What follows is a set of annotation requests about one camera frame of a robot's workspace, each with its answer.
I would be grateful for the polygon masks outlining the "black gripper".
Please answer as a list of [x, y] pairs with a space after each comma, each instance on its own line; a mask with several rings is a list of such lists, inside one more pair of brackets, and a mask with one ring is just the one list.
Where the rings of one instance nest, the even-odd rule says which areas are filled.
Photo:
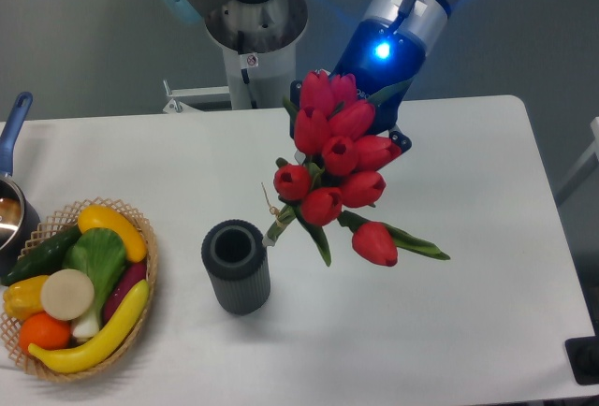
[[[425, 58], [425, 49], [417, 40], [403, 32], [390, 35], [382, 23], [367, 20], [358, 25], [332, 73], [353, 75], [358, 94], [367, 98], [390, 85], [404, 81], [409, 83]], [[291, 138], [295, 137], [301, 87], [302, 81], [294, 80], [289, 88], [289, 102], [294, 111], [289, 117]], [[412, 140], [399, 128], [389, 129], [388, 137], [402, 153], [413, 146]]]

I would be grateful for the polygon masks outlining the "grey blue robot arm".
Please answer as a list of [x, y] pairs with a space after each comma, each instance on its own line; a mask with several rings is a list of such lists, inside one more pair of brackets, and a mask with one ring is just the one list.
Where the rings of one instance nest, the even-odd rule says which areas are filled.
[[[230, 104], [269, 109], [298, 102], [296, 46], [308, 23], [305, 0], [163, 0], [183, 22], [204, 22], [221, 48]], [[398, 108], [459, 0], [372, 0], [334, 73], [353, 75], [358, 95], [375, 104], [370, 133], [401, 150], [411, 140]]]

